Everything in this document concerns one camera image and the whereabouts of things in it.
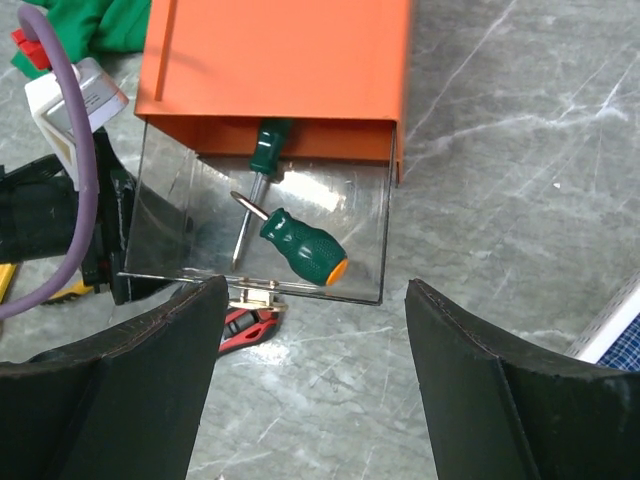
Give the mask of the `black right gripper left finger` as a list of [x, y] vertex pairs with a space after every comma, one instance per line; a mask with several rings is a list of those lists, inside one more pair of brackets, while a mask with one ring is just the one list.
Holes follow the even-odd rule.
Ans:
[[5, 479], [182, 479], [228, 305], [223, 277], [1, 366]]

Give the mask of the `red black utility knife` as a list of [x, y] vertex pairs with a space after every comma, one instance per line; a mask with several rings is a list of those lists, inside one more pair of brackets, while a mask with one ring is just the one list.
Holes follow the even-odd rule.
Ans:
[[218, 356], [222, 357], [271, 339], [279, 323], [278, 312], [230, 307], [226, 313]]

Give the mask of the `clear top drawer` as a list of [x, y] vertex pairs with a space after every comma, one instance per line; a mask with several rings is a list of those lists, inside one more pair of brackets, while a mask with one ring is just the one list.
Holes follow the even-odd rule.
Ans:
[[144, 128], [138, 186], [123, 273], [198, 282], [221, 275], [230, 287], [378, 305], [383, 298], [389, 201], [395, 168], [328, 159], [279, 162], [257, 204], [324, 230], [346, 250], [344, 275], [330, 286], [302, 279], [268, 240], [263, 223], [233, 197], [250, 194], [247, 156], [211, 156]]

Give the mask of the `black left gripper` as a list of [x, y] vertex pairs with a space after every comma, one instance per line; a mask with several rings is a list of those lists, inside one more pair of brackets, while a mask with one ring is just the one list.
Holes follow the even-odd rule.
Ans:
[[[93, 133], [99, 180], [96, 226], [80, 271], [94, 290], [108, 286], [117, 305], [145, 299], [167, 280], [125, 277], [125, 255], [134, 211], [136, 180], [117, 157], [108, 133]], [[1, 262], [64, 255], [74, 234], [78, 194], [58, 157], [45, 155], [1, 173]]]

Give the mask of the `long green screwdriver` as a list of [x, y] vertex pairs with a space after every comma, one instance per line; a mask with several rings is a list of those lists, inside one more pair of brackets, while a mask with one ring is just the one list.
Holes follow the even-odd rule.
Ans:
[[256, 146], [249, 162], [249, 169], [255, 174], [249, 194], [251, 202], [259, 200], [262, 187], [276, 175], [280, 154], [293, 123], [293, 119], [275, 117], [261, 121]]

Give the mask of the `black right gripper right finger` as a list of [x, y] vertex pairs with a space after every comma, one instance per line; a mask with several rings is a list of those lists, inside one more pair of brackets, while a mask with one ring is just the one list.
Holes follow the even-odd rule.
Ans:
[[422, 280], [408, 337], [441, 479], [635, 479], [639, 377], [483, 320]]

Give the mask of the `orange drawer box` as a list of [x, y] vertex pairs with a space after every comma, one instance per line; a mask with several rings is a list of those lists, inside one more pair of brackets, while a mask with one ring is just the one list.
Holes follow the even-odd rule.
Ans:
[[155, 1], [136, 115], [182, 145], [250, 154], [290, 118], [295, 158], [401, 164], [409, 1]]

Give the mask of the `stubby green screwdriver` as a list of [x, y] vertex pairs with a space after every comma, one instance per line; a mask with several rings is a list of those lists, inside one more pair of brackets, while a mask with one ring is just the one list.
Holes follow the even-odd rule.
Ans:
[[260, 237], [278, 250], [301, 279], [324, 287], [335, 284], [345, 274], [348, 255], [328, 232], [295, 219], [284, 208], [268, 213], [239, 192], [231, 191], [230, 195], [263, 221]]

